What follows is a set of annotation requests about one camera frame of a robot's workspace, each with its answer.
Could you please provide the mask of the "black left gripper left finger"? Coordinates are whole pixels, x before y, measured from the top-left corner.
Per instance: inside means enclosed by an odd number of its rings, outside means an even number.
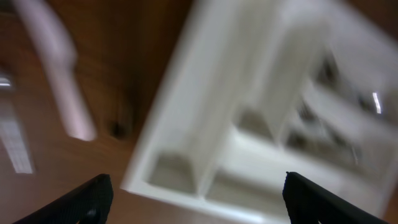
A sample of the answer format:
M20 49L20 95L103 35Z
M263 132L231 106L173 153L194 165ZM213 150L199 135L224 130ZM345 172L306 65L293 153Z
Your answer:
M110 175L99 174L15 224L106 223L113 195Z

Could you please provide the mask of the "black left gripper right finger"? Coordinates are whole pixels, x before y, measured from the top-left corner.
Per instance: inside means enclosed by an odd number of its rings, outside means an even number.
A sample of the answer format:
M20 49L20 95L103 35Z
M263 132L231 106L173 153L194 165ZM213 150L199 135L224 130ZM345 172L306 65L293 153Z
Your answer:
M383 224L296 172L288 172L282 196L291 224Z

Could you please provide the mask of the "steel fork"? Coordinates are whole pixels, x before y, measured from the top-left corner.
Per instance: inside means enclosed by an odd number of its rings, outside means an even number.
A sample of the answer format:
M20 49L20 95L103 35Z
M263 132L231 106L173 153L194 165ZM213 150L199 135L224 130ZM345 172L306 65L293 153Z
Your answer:
M359 166L361 162L361 148L334 130L306 103L297 108L285 144L339 166Z

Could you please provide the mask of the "large steel spoon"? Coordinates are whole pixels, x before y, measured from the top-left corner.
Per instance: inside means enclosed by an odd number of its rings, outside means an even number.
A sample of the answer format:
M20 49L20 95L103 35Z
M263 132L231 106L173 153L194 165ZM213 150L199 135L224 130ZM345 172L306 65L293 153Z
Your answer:
M361 90L359 86L344 76L338 68L333 54L326 54L323 57L315 81L327 87L355 107L367 113L371 113L374 116L382 116L383 110L378 93L375 91Z

